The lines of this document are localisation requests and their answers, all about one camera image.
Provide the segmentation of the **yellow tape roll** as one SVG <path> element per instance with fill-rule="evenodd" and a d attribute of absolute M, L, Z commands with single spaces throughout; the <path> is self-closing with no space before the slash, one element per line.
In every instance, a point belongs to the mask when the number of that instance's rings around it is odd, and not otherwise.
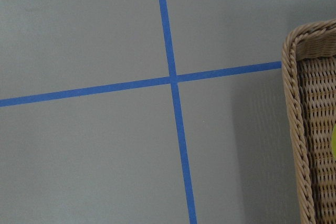
<path fill-rule="evenodd" d="M 331 152 L 333 159 L 336 160 L 336 124 L 333 126 L 331 134 Z"/>

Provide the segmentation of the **brown wicker basket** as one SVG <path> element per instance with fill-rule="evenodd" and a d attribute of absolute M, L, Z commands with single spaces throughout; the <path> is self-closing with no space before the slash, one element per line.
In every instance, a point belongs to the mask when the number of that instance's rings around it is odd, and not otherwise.
<path fill-rule="evenodd" d="M 281 68 L 300 221 L 335 223 L 335 20 L 291 31 Z"/>

